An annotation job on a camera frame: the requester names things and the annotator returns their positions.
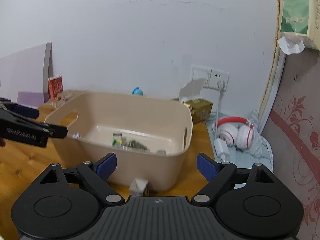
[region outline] electrical outlet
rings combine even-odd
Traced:
[[[224,81],[224,89],[222,91],[226,91],[228,80],[229,80],[229,73],[224,72],[222,70],[218,70],[218,69],[212,69],[208,87],[212,88],[212,89],[219,90],[219,88],[218,88],[218,81],[219,80]]]
[[[211,69],[205,66],[200,65],[192,65],[191,69],[191,80],[204,78],[205,84],[204,88],[208,88],[209,85],[209,79],[210,79]]]

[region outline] metal screw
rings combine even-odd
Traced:
[[[121,196],[116,194],[112,194],[106,197],[106,201],[111,203],[119,202],[121,199],[122,199]]]
[[[206,203],[210,200],[210,198],[207,195],[196,195],[194,200],[199,203]]]

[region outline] beige plastic storage bin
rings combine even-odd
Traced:
[[[77,117],[68,125],[68,137],[53,139],[68,167],[95,162],[114,152],[117,168],[109,182],[129,186],[137,177],[147,179],[153,191],[173,187],[192,136],[192,119],[186,106],[144,96],[84,92],[55,109],[45,122],[60,124],[71,112]],[[113,147],[114,132],[139,141],[150,153]],[[80,133],[81,138],[72,138],[74,133]],[[155,155],[159,149],[167,155]]]

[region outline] white paper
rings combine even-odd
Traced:
[[[179,93],[180,103],[201,98],[200,91],[204,87],[205,81],[205,78],[194,79],[181,88]]]
[[[278,40],[278,44],[280,49],[287,55],[290,54],[299,54],[301,53],[305,46],[303,44],[303,40],[299,43],[295,43],[286,37],[282,37]]]

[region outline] tissue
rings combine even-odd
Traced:
[[[305,48],[303,40],[296,43],[286,37],[281,37],[278,40],[278,44],[280,49],[287,55],[301,53]]]

